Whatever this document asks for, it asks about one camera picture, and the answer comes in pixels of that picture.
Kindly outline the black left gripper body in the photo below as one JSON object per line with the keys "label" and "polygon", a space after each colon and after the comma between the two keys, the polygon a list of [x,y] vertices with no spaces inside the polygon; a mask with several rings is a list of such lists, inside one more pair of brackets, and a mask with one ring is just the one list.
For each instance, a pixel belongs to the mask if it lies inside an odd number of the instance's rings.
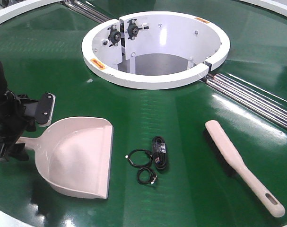
{"label": "black left gripper body", "polygon": [[37,100],[7,90],[0,97],[0,137],[16,141],[24,131],[35,132]]}

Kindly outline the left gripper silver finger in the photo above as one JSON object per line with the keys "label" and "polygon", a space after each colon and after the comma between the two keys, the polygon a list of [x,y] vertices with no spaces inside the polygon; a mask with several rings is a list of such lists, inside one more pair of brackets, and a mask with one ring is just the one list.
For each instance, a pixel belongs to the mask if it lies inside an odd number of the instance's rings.
{"label": "left gripper silver finger", "polygon": [[28,161],[25,143],[17,143],[17,136],[4,137],[0,135],[0,161],[9,161],[9,158],[19,161]]}

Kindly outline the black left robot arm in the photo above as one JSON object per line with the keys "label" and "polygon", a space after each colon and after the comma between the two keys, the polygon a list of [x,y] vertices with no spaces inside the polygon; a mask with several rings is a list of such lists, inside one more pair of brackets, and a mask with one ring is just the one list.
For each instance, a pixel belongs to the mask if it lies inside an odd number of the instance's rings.
{"label": "black left robot arm", "polygon": [[25,144],[17,144],[24,131],[36,131],[33,114],[26,115],[27,95],[15,95],[8,89],[0,62],[0,162],[13,157],[19,161],[28,161]]}

